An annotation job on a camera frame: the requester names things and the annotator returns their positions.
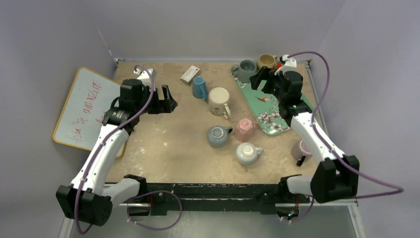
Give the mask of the grey mug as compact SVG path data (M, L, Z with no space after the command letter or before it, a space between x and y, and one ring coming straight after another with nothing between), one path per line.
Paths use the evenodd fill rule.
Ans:
M240 82L250 83L250 77L257 74L257 65L254 61L246 59L231 67L231 73Z

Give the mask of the tan brown round mug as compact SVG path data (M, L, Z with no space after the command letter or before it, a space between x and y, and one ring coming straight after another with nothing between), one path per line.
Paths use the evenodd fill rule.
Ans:
M263 54L257 60L257 69L260 70L263 66L270 69L275 68L277 64L277 55Z

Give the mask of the blue mug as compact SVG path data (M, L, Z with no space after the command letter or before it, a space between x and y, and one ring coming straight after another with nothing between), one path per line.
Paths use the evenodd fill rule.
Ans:
M195 77L192 83L192 94L197 99L208 100L207 85L201 76Z

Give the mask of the cream white mug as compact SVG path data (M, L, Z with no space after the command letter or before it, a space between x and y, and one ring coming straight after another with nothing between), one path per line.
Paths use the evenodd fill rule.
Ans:
M231 117L228 106L229 99L230 94L225 88L215 87L211 89L208 95L209 112L214 116L229 119Z

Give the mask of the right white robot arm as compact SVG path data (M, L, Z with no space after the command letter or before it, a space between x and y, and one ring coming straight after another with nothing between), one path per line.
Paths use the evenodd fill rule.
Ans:
M357 172L360 163L356 156L347 156L319 127L309 105L302 100L303 77L295 71L275 73L266 66L250 77L251 88L258 89L278 100L279 114L304 141L317 160L312 177L294 175L280 180L278 195L285 202L302 194L319 203L354 197L358 190Z

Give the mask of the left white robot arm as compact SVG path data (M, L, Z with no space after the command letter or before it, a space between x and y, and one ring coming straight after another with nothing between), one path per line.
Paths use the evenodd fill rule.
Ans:
M113 209L132 199L141 203L153 197L144 177L125 175L123 179L105 186L106 177L119 153L128 140L140 115L171 113L177 102L168 85L162 85L163 99L153 84L146 85L139 79L126 79L120 86L119 96L104 114L100 134L77 176L67 186L61 185L56 198L66 218L84 222L90 226L103 226Z

